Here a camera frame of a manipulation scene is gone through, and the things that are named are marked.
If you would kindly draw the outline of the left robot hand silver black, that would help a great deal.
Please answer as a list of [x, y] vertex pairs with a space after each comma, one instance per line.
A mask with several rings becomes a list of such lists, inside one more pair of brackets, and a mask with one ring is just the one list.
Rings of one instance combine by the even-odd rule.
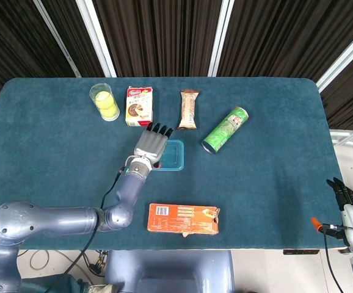
[[154, 168], [158, 168], [172, 133], [173, 128], [160, 123], [154, 125], [153, 122], [150, 122], [134, 148], [134, 155], [146, 157]]

